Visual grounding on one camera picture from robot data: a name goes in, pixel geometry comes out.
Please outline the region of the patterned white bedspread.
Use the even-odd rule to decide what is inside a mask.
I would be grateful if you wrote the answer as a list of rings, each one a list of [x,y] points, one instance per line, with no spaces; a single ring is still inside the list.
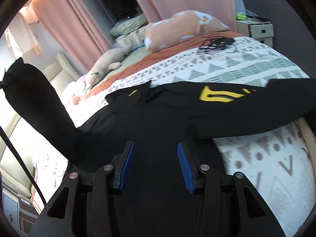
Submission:
[[[229,174],[243,170],[263,196],[286,236],[302,227],[315,206],[311,127],[305,120],[278,122],[292,85],[307,75],[291,60],[258,41],[222,33],[223,50],[202,49],[202,38],[151,54],[113,75],[73,112],[80,128],[111,132],[104,151],[78,152],[83,169],[109,159],[119,136],[135,134],[140,151],[135,179],[155,194],[119,200],[123,236],[189,236],[195,206],[180,178],[176,127],[189,130],[187,145],[201,158],[218,158]],[[141,166],[156,165],[149,179]]]

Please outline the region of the beige plush animal toy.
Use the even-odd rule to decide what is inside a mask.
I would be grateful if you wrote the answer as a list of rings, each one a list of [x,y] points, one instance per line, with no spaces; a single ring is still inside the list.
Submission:
[[[85,76],[86,89],[94,87],[108,73],[121,67],[124,57],[132,50],[131,44],[121,48],[113,48],[106,51],[96,61],[94,66]]]

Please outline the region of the left pink curtain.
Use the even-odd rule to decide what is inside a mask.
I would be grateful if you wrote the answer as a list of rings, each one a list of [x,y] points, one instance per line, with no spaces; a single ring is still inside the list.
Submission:
[[[114,45],[114,21],[99,0],[32,0],[31,8],[81,74]]]

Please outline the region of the hanging cream garment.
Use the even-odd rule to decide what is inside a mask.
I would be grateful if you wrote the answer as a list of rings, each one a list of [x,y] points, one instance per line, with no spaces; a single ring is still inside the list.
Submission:
[[[41,53],[41,45],[34,26],[40,20],[30,5],[22,7],[9,23],[4,35],[7,46],[10,47],[16,58],[23,57],[28,52],[37,55]]]

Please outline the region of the green floral pillow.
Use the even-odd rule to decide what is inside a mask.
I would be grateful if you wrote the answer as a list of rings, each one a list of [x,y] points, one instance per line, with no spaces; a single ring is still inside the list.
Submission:
[[[117,22],[116,25],[110,30],[112,37],[117,38],[121,35],[130,34],[133,31],[140,29],[148,24],[145,15],[142,13],[134,18]]]

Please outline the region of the cream padded headboard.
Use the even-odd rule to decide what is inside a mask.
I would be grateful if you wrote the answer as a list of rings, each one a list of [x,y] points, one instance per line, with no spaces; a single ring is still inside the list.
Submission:
[[[68,159],[66,172],[83,175],[77,166],[83,132],[45,75],[19,58],[4,73],[1,89],[12,108]]]

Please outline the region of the pink plush animal pillow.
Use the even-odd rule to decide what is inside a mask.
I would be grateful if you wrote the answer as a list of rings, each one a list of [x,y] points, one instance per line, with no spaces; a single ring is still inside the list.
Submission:
[[[229,29],[214,16],[196,10],[187,10],[178,12],[169,19],[149,23],[145,30],[144,44],[147,50],[156,53],[200,35]]]

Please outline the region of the white bedside nightstand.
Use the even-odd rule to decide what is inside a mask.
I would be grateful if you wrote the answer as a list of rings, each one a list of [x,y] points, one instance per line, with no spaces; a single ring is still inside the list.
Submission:
[[[273,47],[274,27],[271,22],[254,19],[236,20],[237,32]]]

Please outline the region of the black jacket yellow logo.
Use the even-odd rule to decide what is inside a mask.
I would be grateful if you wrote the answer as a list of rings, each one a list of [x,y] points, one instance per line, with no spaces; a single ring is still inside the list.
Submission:
[[[265,87],[178,82],[120,89],[75,127],[36,67],[1,82],[10,105],[79,171],[32,229],[36,236],[282,236],[248,179],[229,176],[218,137],[314,122],[315,80]]]

